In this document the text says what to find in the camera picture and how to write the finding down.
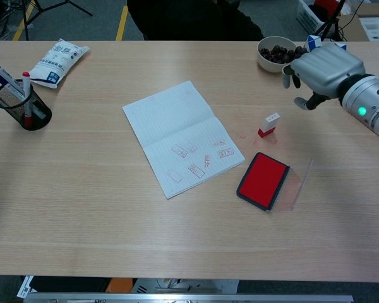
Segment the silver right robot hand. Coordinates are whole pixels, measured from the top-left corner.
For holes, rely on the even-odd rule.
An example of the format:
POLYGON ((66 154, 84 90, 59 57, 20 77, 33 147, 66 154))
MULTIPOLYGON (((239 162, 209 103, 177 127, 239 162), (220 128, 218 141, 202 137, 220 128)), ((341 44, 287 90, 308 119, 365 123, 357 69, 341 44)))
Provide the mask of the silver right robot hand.
POLYGON ((314 110, 326 100, 341 98, 341 87, 367 76, 362 60, 335 44, 317 47, 282 68, 282 84, 299 88, 305 83, 313 92, 294 103, 304 110, 314 110))

